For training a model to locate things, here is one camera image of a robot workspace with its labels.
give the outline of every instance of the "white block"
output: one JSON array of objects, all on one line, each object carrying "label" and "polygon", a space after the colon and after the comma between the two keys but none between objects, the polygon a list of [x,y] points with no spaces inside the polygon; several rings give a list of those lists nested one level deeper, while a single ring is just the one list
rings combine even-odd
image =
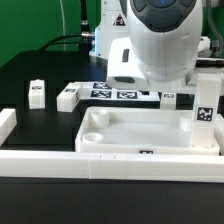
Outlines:
[{"label": "white block", "polygon": [[125,179],[126,154],[92,153],[89,161],[90,179]]},{"label": "white block", "polygon": [[45,108],[45,84],[44,80],[30,81],[29,89],[29,106],[30,109]]},{"label": "white block", "polygon": [[175,110],[176,101],[177,101],[176,93],[162,93],[160,109],[161,110]]},{"label": "white block", "polygon": [[212,148],[214,121],[218,108],[222,79],[220,74],[198,74],[190,145]]},{"label": "white block", "polygon": [[0,150],[0,176],[89,178],[89,154]]},{"label": "white block", "polygon": [[4,109],[0,113],[0,146],[16,126],[15,109]]},{"label": "white block", "polygon": [[81,89],[81,83],[69,83],[57,97],[57,111],[72,112],[80,100]]}]

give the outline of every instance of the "black table surface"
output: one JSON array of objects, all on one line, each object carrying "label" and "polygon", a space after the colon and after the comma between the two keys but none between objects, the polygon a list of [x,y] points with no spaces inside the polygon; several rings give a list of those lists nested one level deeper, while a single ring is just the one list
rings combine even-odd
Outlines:
[{"label": "black table surface", "polygon": [[[105,81],[106,67],[76,52],[28,51],[0,69],[0,109],[16,108],[13,133],[1,149],[75,151],[87,107],[120,106],[83,101],[73,113],[56,111],[56,96],[74,81]],[[29,81],[46,81],[47,108],[29,110]],[[179,108],[192,99],[178,98]],[[125,107],[153,107],[127,102]],[[219,183],[0,178],[0,223],[223,224],[224,185]]]}]

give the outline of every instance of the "white plastic part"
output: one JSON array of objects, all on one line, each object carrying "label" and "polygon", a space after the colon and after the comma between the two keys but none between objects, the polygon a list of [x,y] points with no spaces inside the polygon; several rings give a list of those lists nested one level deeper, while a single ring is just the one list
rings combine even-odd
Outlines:
[{"label": "white plastic part", "polygon": [[90,144],[101,143],[103,142],[103,139],[104,139],[103,135],[96,132],[84,134],[82,137],[82,141],[84,143],[90,143]]},{"label": "white plastic part", "polygon": [[71,113],[80,100],[81,89],[81,83],[69,83],[57,97],[57,111]]},{"label": "white plastic part", "polygon": [[91,125],[94,128],[106,128],[109,125],[109,112],[107,110],[93,111],[90,113]]},{"label": "white plastic part", "polygon": [[45,108],[45,83],[44,80],[30,81],[29,88],[29,107],[30,109]]},{"label": "white plastic part", "polygon": [[125,179],[126,155],[122,153],[91,153],[90,179]]},{"label": "white plastic part", "polygon": [[[107,110],[109,125],[96,128],[91,114]],[[213,137],[212,148],[190,147],[191,132],[180,128],[183,113],[189,111],[133,109],[133,108],[88,108],[76,137],[77,152],[99,153],[145,153],[181,155],[219,155],[220,147]],[[98,133],[104,138],[100,144],[83,141],[87,133]]]},{"label": "white plastic part", "polygon": [[0,176],[224,183],[224,157],[0,150]]},{"label": "white plastic part", "polygon": [[192,126],[192,112],[184,112],[180,117],[180,129],[182,131],[190,132]]},{"label": "white plastic part", "polygon": [[193,147],[213,147],[221,84],[221,74],[198,74],[190,140]]},{"label": "white plastic part", "polygon": [[0,146],[17,124],[15,109],[3,109],[0,113]]},{"label": "white plastic part", "polygon": [[127,1],[132,49],[137,66],[150,83],[151,80],[181,81],[194,70],[202,29],[201,0],[195,2],[191,13],[175,30],[154,32],[136,17],[130,1]]},{"label": "white plastic part", "polygon": [[176,109],[177,94],[176,93],[162,93],[160,109],[175,110]]},{"label": "white plastic part", "polygon": [[[116,24],[118,17],[124,24]],[[90,56],[107,60],[112,41],[129,35],[126,25],[127,20],[122,13],[120,1],[101,0],[101,22],[95,30],[95,50],[90,52]]]}]

